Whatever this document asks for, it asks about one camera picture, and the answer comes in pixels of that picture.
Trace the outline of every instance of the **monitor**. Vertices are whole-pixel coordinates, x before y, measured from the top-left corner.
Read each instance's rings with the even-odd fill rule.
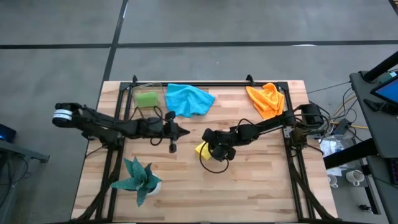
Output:
[[[372,89],[371,94],[398,106],[398,75]]]

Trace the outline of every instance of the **blue cloth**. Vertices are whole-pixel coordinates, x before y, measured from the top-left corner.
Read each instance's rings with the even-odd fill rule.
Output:
[[[215,99],[213,95],[190,85],[167,85],[167,108],[175,111],[176,116],[190,118],[193,114],[205,115]]]

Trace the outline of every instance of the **green sponge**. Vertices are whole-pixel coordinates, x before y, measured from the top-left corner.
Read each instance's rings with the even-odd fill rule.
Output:
[[[157,93],[148,92],[148,93],[137,94],[135,101],[136,101],[136,107],[139,108],[157,106]]]

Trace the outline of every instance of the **black desk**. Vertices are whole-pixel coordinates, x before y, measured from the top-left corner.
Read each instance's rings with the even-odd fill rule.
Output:
[[[353,90],[355,91],[372,138],[325,157],[325,166],[327,169],[330,169],[365,157],[368,161],[367,167],[370,173],[378,179],[390,183],[389,170],[384,158],[398,157],[398,119],[396,116],[381,111],[373,112],[365,105],[364,99],[383,102],[382,99],[370,94],[370,91],[378,86],[379,82],[374,84],[367,83],[359,73],[351,74],[349,79],[351,80]],[[398,223],[398,189],[380,180],[373,180],[389,222]]]

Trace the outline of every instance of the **computer screen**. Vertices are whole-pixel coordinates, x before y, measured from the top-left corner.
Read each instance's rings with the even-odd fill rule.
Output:
[[[398,104],[398,79],[397,77],[392,78],[390,82],[387,82],[375,91],[375,94],[381,96],[384,100],[390,101],[391,103]]]

